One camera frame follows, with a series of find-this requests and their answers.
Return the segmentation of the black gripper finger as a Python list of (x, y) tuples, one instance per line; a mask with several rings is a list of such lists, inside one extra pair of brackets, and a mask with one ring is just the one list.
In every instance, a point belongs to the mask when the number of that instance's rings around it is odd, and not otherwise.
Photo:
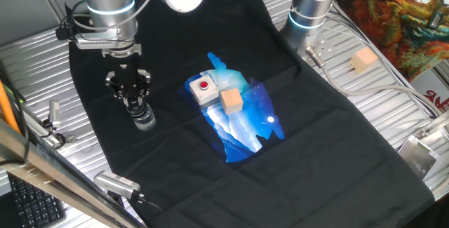
[(145, 69), (138, 69), (138, 104), (143, 105), (143, 100), (149, 95), (149, 85), (151, 81), (151, 74)]
[(111, 88), (113, 92), (113, 96), (119, 100), (121, 100), (126, 107), (128, 107), (128, 98), (126, 95), (125, 86), (118, 82), (118, 79), (115, 76), (115, 72), (109, 72), (105, 78), (105, 85)]

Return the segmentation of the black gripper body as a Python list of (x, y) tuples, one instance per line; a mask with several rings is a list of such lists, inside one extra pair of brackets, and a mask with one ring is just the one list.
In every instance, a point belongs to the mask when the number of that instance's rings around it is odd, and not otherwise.
[(125, 58), (111, 58), (111, 69), (115, 73), (114, 80), (121, 94), (126, 98), (138, 97), (138, 67), (139, 55), (131, 55)]

